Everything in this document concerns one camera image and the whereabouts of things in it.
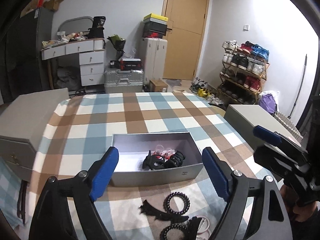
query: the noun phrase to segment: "yellow shoebox lid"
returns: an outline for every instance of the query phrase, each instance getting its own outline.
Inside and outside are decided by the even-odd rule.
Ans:
[[[154,13],[150,13],[149,15],[144,17],[143,20],[148,19],[148,18],[155,18],[155,19],[158,19],[158,20],[166,21],[166,22],[168,21],[168,17],[164,17],[164,16],[157,15],[157,14],[154,14]]]

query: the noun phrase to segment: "open box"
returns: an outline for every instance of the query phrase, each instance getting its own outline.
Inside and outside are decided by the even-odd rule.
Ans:
[[[119,162],[111,183],[116,187],[155,186],[195,179],[203,168],[202,156],[189,132],[115,134],[112,145],[119,151]],[[183,165],[162,170],[143,170],[149,150],[157,145],[179,150],[185,155]]]

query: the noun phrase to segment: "wicker basket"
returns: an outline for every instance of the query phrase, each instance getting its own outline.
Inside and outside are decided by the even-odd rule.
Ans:
[[[300,134],[294,124],[281,112],[275,112],[274,118],[286,128],[292,136],[301,143],[303,136]]]

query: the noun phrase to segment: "silver bolt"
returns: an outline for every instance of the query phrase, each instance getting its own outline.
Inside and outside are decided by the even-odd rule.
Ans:
[[[78,173],[78,176],[81,177],[81,178],[84,178],[84,177],[87,176],[87,175],[88,175],[87,171],[80,171],[80,172]]]
[[[238,170],[233,171],[233,174],[236,175],[237,177],[241,177],[242,176],[242,172],[238,171]]]
[[[56,180],[56,177],[51,176],[48,178],[48,182],[53,183]]]
[[[273,182],[273,178],[271,176],[266,176],[266,180],[269,182]]]

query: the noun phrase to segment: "blue finger pad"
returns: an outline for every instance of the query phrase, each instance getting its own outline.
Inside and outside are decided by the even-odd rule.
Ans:
[[[112,147],[104,163],[98,170],[96,176],[92,180],[91,192],[89,194],[91,201],[96,201],[101,197],[109,184],[111,176],[118,164],[119,152],[116,148]]]
[[[260,125],[253,128],[253,135],[273,146],[278,146],[281,143],[281,137],[279,135]]]
[[[206,148],[202,151],[202,162],[218,196],[228,202],[230,198],[228,180]]]

